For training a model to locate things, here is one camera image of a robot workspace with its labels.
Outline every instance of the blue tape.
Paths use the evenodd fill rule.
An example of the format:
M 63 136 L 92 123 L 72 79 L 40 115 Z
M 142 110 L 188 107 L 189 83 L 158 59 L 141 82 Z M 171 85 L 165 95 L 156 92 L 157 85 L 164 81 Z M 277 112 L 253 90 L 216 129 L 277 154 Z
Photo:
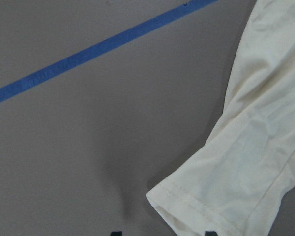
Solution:
M 197 11 L 215 1 L 217 0 L 192 0 L 188 4 L 181 5 L 120 34 L 108 38 L 94 46 L 86 48 L 74 55 L 51 64 L 37 72 L 27 75 L 11 84 L 0 88 L 0 102 L 12 98 L 59 74 L 62 74 L 117 47 L 120 47 L 183 16 Z

